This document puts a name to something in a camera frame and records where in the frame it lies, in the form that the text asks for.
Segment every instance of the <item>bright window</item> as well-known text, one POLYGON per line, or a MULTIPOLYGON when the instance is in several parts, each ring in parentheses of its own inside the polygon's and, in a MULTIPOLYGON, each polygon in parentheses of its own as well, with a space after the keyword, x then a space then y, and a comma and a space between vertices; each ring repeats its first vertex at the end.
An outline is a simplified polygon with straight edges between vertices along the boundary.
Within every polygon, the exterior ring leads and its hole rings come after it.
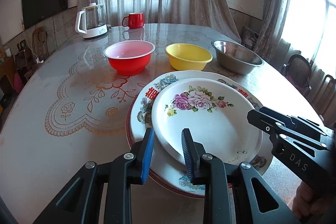
POLYGON ((335 77, 336 0, 290 0, 281 38, 335 77))

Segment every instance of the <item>yellow bowl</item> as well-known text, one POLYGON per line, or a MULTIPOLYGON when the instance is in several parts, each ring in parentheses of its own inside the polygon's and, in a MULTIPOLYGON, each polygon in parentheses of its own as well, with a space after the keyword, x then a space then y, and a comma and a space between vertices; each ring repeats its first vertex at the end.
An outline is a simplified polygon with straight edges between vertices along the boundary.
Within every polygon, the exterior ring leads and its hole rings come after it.
POLYGON ((210 52, 191 44, 171 44, 165 48, 165 52, 176 70, 203 70, 212 60, 210 52))

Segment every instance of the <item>electric kettle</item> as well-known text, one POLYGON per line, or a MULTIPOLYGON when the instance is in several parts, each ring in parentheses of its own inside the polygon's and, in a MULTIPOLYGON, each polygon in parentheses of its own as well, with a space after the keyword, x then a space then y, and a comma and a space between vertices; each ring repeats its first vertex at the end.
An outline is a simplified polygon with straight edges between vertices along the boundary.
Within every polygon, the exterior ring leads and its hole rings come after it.
POLYGON ((103 4, 90 3, 77 13, 75 31, 83 34, 83 38, 100 36, 107 32, 106 22, 103 16, 103 4))

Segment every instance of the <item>television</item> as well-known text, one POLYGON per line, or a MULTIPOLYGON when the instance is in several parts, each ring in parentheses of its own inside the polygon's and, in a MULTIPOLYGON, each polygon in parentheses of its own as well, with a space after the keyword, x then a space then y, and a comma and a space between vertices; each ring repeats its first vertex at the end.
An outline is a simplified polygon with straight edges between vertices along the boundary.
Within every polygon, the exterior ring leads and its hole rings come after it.
POLYGON ((25 29, 68 8, 68 0, 21 0, 25 29))

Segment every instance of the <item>plate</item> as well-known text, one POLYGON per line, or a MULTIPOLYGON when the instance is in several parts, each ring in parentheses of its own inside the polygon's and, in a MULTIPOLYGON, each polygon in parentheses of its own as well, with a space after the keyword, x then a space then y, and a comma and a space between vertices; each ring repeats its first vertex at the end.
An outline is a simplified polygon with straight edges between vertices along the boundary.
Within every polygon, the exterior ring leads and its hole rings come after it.
MULTIPOLYGON (((205 78, 222 82, 243 94, 255 109, 263 106, 246 88, 223 75, 195 70, 169 72, 146 85, 135 99, 133 106, 130 107, 126 120, 126 135, 130 147, 134 142, 141 141, 146 128, 152 126, 153 100, 160 91, 178 80, 189 78, 205 78)), ((268 137, 268 134, 263 132, 260 150, 251 161, 261 175, 265 173, 273 158, 271 154, 273 146, 268 137)), ((185 166, 172 158, 157 138, 154 140, 150 177, 172 192, 192 198, 204 197, 205 186, 192 185, 186 175, 185 166)))
POLYGON ((247 121, 252 104, 221 82, 190 78, 164 88, 152 107, 152 126, 165 150, 184 164, 181 132, 189 128, 195 142, 223 162, 250 162, 259 151, 263 132, 247 121))

